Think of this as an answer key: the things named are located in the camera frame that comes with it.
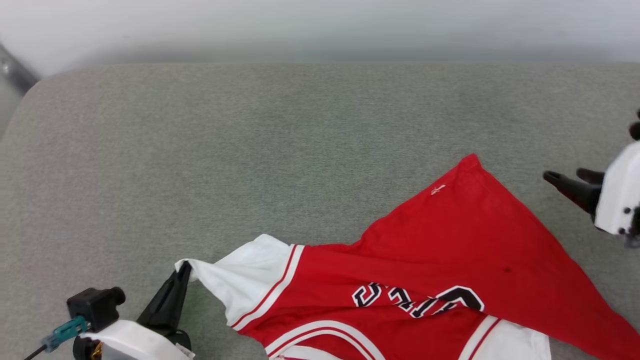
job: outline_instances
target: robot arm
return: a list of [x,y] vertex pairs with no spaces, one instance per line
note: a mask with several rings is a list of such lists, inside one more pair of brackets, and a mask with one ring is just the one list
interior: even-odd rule
[[71,321],[45,337],[27,359],[73,338],[75,360],[192,359],[189,336],[178,329],[190,273],[189,263],[174,271],[135,322],[119,319],[116,306],[125,301],[120,288],[88,288],[70,297]]
[[589,213],[597,228],[624,236],[626,247],[640,248],[640,122],[633,124],[629,133],[636,142],[605,172],[580,168],[577,176],[584,181],[552,171],[543,177]]

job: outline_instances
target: jersey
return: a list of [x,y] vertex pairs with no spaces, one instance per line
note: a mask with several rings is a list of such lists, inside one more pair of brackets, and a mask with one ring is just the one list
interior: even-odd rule
[[545,334],[640,359],[634,328],[475,155],[354,244],[263,234],[214,264],[183,261],[270,359],[547,360]]

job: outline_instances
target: teal cable connector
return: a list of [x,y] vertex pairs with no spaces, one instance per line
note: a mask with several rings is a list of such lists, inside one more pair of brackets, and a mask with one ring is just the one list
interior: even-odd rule
[[77,316],[71,321],[53,330],[53,333],[42,339],[42,345],[45,345],[45,352],[56,350],[63,342],[73,339],[76,336],[86,332],[89,329],[89,323],[84,317]]

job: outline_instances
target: black and white number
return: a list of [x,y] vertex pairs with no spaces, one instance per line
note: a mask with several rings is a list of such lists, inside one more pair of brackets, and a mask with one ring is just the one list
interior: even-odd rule
[[357,307],[364,307],[373,304],[380,297],[382,290],[380,284],[372,282],[367,286],[359,287],[351,296]]
[[464,286],[454,286],[450,289],[447,289],[439,293],[437,298],[447,302],[448,304],[459,301],[466,307],[470,307],[478,311],[484,310],[484,303],[482,302],[482,300],[480,300],[478,295],[476,295],[476,293],[474,293],[474,291],[470,288],[466,288]]
[[409,311],[413,307],[413,302],[405,289],[392,288],[389,291],[389,300],[395,300],[395,304],[404,311]]
[[431,309],[436,303],[438,299],[429,299],[427,301],[423,301],[420,305],[416,306],[415,309],[411,312],[411,316],[418,319],[424,316],[424,313],[427,310]]

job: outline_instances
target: gray fabric surface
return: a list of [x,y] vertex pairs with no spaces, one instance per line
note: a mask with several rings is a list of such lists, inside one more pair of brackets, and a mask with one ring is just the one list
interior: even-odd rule
[[[355,241],[471,152],[638,329],[640,251],[541,174],[604,169],[639,106],[633,64],[125,65],[47,79],[0,143],[0,353],[36,349],[90,286],[122,287],[133,320],[180,258],[216,261],[260,233]],[[199,284],[181,327],[199,359],[264,358]],[[552,352],[591,359],[558,341]],[[69,359],[70,343],[42,358]]]

